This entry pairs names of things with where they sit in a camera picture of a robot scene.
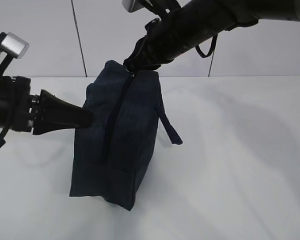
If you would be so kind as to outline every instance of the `black cord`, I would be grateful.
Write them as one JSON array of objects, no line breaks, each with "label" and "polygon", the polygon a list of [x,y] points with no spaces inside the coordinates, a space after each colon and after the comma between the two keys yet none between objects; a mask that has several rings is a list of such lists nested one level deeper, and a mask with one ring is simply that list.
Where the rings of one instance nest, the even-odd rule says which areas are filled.
[{"label": "black cord", "polygon": [[214,51],[215,51],[215,49],[216,49],[216,45],[217,45],[217,40],[218,40],[218,34],[215,35],[215,36],[212,38],[210,50],[209,50],[209,52],[207,53],[207,55],[204,54],[204,53],[201,51],[199,45],[195,47],[195,50],[196,50],[197,53],[200,55],[200,57],[202,57],[203,59],[208,58],[208,57],[210,57],[210,56],[214,53]]},{"label": "black cord", "polygon": [[149,0],[150,3],[152,4],[153,8],[156,10],[157,15],[163,20],[168,16],[168,13],[166,10],[161,7],[161,5],[156,1],[156,0]]},{"label": "black cord", "polygon": [[14,59],[13,56],[7,55],[0,64],[0,78],[4,75],[5,70]]},{"label": "black cord", "polygon": [[159,13],[157,12],[157,10],[154,8],[154,6],[152,6],[150,3],[148,3],[146,0],[141,0],[140,3],[146,8],[148,9],[150,12],[152,12],[155,15],[159,15]]},{"label": "black cord", "polygon": [[9,76],[4,76],[2,78],[3,81],[5,81],[9,87],[10,90],[10,105],[9,105],[9,111],[8,111],[8,116],[6,118],[6,122],[4,125],[4,128],[2,129],[1,133],[0,133],[0,137],[4,138],[9,129],[11,128],[11,125],[13,123],[14,120],[14,115],[15,115],[15,89],[13,86],[13,82],[12,79]]}]

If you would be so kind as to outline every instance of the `navy blue pouch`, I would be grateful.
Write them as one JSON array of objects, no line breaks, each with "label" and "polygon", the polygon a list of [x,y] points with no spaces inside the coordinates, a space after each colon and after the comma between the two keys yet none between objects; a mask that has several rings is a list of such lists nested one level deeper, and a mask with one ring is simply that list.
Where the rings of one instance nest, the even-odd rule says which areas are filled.
[{"label": "navy blue pouch", "polygon": [[102,196],[130,211],[154,153],[159,119],[171,142],[183,143],[166,116],[159,75],[143,70],[134,76],[108,61],[87,87],[83,108],[94,122],[75,131],[70,196]]}]

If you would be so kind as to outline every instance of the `silver cap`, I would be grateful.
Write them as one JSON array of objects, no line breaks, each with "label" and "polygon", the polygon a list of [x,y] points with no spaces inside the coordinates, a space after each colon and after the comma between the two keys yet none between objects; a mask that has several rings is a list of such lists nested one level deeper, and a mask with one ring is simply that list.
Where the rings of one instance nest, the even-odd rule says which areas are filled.
[{"label": "silver cap", "polygon": [[0,48],[15,59],[21,59],[29,48],[29,43],[11,32],[6,34]]}]

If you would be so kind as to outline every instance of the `white wall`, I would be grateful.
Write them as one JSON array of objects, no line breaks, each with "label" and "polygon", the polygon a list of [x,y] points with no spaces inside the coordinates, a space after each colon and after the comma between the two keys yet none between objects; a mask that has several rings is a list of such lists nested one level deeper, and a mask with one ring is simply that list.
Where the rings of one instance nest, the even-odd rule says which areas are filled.
[{"label": "white wall", "polygon": [[[88,76],[97,76],[109,59],[122,63],[146,33],[144,25],[155,17],[145,9],[127,13],[121,0],[73,1]],[[13,62],[8,74],[85,76],[71,0],[0,0],[0,32],[13,32],[30,43],[28,53]],[[209,46],[202,44],[205,51]],[[191,50],[159,73],[207,76],[210,62]],[[300,23],[265,20],[222,33],[211,75],[300,75]]]},{"label": "white wall", "polygon": [[12,32],[30,43],[8,74],[84,76],[70,0],[0,0],[1,32]]}]

